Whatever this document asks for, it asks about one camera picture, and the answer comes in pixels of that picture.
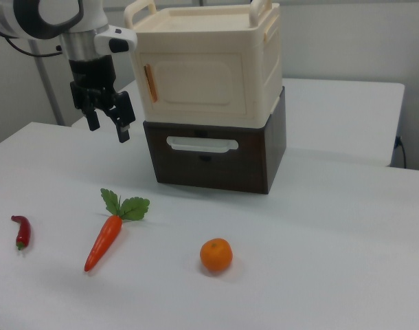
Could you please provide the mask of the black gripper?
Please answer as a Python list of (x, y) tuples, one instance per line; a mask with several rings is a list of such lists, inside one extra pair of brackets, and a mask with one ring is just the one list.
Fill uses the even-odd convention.
[(75, 108), (82, 111), (90, 131), (100, 128), (95, 109), (109, 110), (109, 117), (115, 124), (118, 140), (124, 143), (130, 139), (129, 127), (135, 121), (135, 113), (129, 94), (116, 93), (116, 79), (112, 56), (106, 55), (93, 60), (70, 60), (73, 75), (70, 83)]

